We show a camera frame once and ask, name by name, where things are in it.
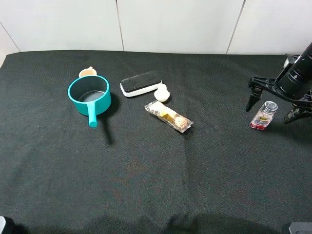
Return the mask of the grey robot base left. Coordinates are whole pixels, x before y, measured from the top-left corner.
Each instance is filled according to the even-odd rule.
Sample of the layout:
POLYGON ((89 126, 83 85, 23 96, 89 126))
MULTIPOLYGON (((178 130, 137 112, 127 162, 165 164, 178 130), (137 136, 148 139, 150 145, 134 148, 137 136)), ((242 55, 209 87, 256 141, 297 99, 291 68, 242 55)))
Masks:
POLYGON ((0 234, 12 234, 14 221, 11 218, 0 216, 0 234))

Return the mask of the grey robot base right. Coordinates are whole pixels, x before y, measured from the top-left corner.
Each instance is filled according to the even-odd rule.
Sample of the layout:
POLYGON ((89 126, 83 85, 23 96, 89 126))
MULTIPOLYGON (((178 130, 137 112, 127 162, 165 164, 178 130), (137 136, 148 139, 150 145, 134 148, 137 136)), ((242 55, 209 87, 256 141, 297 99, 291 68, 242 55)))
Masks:
POLYGON ((282 234, 312 234, 311 222, 291 222, 282 227, 282 234))

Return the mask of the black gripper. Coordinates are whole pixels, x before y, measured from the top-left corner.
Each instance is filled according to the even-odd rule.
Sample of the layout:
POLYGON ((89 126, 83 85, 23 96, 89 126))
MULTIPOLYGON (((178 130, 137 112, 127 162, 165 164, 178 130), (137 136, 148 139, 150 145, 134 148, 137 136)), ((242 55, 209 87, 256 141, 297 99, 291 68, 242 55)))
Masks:
POLYGON ((301 99, 295 100, 286 96, 277 88, 275 79, 252 77, 249 81, 251 94, 245 111, 249 112, 253 106, 262 98, 262 91, 265 90, 274 96, 292 103, 293 108, 284 116, 284 124, 312 116, 312 91, 309 90, 301 99))

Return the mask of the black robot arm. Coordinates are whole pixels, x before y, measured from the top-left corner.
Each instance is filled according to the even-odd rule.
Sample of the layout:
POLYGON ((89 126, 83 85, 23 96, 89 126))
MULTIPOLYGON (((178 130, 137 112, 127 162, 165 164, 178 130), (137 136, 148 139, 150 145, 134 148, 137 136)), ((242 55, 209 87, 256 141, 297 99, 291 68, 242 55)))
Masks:
POLYGON ((251 77, 251 95, 245 108, 247 112, 261 100, 265 90, 293 105, 284 117, 285 124, 312 115, 312 46, 309 45, 299 56, 286 56, 284 68, 277 78, 251 77))

